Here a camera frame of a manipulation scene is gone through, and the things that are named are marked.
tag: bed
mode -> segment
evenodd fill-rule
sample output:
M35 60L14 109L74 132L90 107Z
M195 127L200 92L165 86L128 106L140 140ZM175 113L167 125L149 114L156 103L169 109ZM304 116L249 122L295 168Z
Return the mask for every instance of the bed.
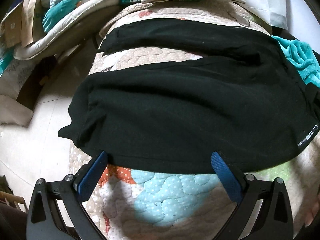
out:
M196 4L171 1L128 6L102 28L100 36L103 38L121 25L151 18L246 27L266 35L272 32L270 26L234 3L202 0ZM159 47L139 47L110 55L98 53L89 74L148 63L196 60L203 56ZM295 234L302 227L305 212L313 203L320 184L319 144L320 135L317 135L291 161L253 173L263 180L284 179L292 206ZM75 174L90 158L71 143L70 173ZM183 193L178 197L166 195L167 187L182 187ZM152 197L159 195L163 198L152 200ZM83 206L107 239L178 240L212 239L236 205L229 200L215 174L163 174L108 165L91 198ZM258 203L241 238L249 234L259 207Z

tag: cardboard box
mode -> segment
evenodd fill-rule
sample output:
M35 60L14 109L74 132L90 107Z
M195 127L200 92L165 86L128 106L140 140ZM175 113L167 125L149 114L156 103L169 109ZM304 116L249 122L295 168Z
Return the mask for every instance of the cardboard box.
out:
M21 12L22 2L13 8L2 20L4 39L7 48L21 42Z

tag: clothing label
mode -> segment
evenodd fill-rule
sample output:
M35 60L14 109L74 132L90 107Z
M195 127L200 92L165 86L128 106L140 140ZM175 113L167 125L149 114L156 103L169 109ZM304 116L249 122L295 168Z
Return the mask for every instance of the clothing label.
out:
M311 132L301 141L301 142L299 142L298 143L298 147L301 145L301 144L303 144L303 143L305 143L306 141L308 141L310 138L311 138L311 136L318 130L318 125L316 124L315 126L314 126L314 128L311 130Z

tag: metal screw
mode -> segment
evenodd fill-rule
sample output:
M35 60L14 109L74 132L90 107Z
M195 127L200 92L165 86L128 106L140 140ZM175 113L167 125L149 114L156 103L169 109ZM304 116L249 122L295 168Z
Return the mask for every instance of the metal screw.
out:
M245 177L246 177L247 180L249 180L249 181L253 181L253 180L254 180L254 176L253 176L252 174L247 174Z
M38 184L38 185L42 184L42 182L44 182L44 179L38 179L38 180L37 180L37 184Z
M73 175L72 175L72 174L69 174L69 175L67 175L64 179L65 179L66 181L71 181L71 180L73 180Z
M277 182L278 182L279 184L282 184L282 183L283 183L283 179L281 179L281 178L277 178L276 180L277 180Z

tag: black garment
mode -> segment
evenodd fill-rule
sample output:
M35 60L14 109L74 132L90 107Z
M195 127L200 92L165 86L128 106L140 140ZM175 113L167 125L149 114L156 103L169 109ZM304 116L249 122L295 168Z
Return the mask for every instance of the black garment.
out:
M117 40L115 50L150 44L147 26L157 21L113 30L108 51ZM297 156L318 132L318 89L305 86L277 41L247 28L177 21L162 19L158 31L189 35L166 47L209 57L89 75L70 104L71 125L58 135L91 156L106 151L114 165L166 173L213 173L217 150L244 172Z

